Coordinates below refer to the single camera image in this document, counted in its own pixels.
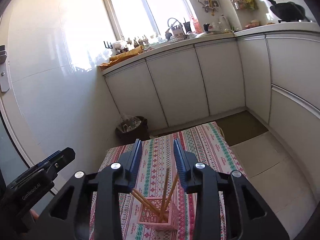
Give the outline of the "person's hand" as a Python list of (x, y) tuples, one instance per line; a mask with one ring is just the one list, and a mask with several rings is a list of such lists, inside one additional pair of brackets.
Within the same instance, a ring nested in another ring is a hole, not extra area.
[(34, 220), (38, 220), (39, 215), (36, 213), (36, 211), (30, 210), (30, 213), (31, 213), (31, 215), (32, 215), (32, 217), (33, 217)]

